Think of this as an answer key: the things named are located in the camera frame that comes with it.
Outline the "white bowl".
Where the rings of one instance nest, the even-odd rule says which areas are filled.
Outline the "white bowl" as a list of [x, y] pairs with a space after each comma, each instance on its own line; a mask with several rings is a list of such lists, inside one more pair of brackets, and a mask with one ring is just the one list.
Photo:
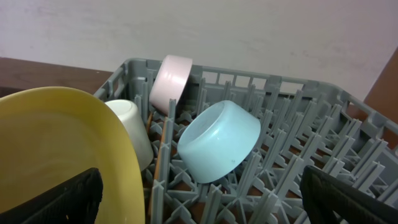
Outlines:
[[193, 65], [192, 58], [167, 55], [150, 91], [149, 102], [163, 114], [169, 113], [169, 101], [179, 102]]

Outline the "cream white cup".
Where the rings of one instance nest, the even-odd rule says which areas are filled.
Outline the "cream white cup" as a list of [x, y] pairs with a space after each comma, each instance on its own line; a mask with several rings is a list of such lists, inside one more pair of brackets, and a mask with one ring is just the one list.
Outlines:
[[139, 168], [145, 170], [151, 164], [154, 152], [139, 108], [134, 102], [122, 99], [107, 101], [105, 104], [122, 122], [136, 153]]

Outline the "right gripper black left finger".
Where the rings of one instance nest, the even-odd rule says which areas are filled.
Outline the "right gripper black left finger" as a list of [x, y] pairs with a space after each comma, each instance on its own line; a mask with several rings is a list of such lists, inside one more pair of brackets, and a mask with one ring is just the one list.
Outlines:
[[1, 223], [87, 223], [96, 220], [103, 196], [97, 168], [90, 168], [52, 189], [1, 213]]

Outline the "wooden chopstick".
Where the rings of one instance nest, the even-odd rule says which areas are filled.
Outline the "wooden chopstick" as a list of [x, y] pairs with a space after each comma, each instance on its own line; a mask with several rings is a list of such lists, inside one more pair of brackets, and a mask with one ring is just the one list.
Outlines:
[[151, 112], [149, 113], [149, 117], [148, 117], [148, 119], [147, 119], [147, 123], [146, 123], [146, 131], [147, 131], [147, 134], [149, 134], [149, 131], [150, 131], [150, 127], [151, 127], [151, 123], [152, 123], [153, 114], [154, 114], [154, 113], [151, 111]]
[[165, 145], [165, 137], [166, 137], [166, 127], [163, 127], [163, 131], [162, 131], [162, 137], [160, 140], [160, 147], [159, 147], [159, 152], [158, 152], [158, 157], [157, 157], [157, 162], [155, 165], [155, 173], [154, 173], [154, 181], [153, 181], [153, 185], [152, 185], [152, 192], [151, 192], [151, 196], [150, 196], [150, 201], [149, 201], [149, 210], [147, 215], [149, 217], [152, 217], [152, 211], [153, 208], [152, 206], [154, 205], [154, 199], [155, 199], [155, 186], [157, 185], [156, 181], [158, 181], [159, 179], [159, 173], [160, 173], [160, 164], [161, 164], [161, 160], [162, 160], [162, 154], [163, 154], [163, 148]]

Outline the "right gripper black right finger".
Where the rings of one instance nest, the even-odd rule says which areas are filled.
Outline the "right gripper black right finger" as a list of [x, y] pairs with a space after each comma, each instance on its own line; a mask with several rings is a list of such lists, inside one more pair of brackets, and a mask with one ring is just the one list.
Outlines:
[[305, 166], [302, 203], [311, 223], [397, 223], [397, 210], [326, 174]]

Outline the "light blue bowl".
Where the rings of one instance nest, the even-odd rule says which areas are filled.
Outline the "light blue bowl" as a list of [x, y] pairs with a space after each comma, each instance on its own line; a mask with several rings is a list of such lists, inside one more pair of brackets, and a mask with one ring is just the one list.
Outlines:
[[200, 113], [186, 128], [177, 152], [193, 179], [213, 182], [249, 155], [261, 133], [261, 122], [236, 103], [224, 100]]

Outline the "yellow plate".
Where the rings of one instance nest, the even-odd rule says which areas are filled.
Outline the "yellow plate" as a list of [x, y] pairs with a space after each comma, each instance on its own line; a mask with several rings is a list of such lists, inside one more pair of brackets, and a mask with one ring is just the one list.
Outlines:
[[103, 181], [97, 223], [144, 223], [141, 172], [118, 117], [93, 95], [42, 87], [1, 98], [1, 210], [95, 167]]

